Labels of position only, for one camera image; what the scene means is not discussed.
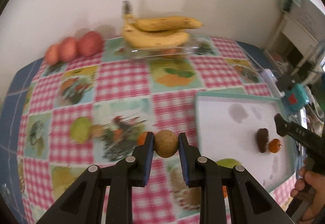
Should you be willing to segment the person right hand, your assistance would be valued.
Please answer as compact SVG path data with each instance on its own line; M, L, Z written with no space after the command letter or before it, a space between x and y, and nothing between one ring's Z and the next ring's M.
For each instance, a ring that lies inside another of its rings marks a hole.
M310 201L311 204L300 217L298 223L313 223L324 207L324 176L308 170L306 166L300 169L299 176L301 178L296 181L290 196L292 198L298 196L298 198L303 198L303 201ZM307 184L315 190L314 194L303 192Z

